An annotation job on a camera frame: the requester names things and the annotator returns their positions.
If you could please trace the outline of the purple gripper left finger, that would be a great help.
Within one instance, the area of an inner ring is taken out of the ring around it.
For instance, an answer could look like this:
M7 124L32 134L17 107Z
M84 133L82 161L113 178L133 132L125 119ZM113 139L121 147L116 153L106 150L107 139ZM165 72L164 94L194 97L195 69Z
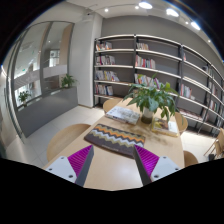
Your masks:
M89 145L69 157L60 156L46 171L83 187L93 156L94 148Z

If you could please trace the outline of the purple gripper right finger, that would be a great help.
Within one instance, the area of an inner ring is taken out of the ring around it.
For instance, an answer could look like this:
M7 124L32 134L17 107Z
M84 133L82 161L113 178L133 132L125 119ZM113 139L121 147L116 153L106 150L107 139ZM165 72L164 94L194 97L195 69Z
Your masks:
M157 156L143 147L134 146L133 157L143 185L148 185L180 170L167 156Z

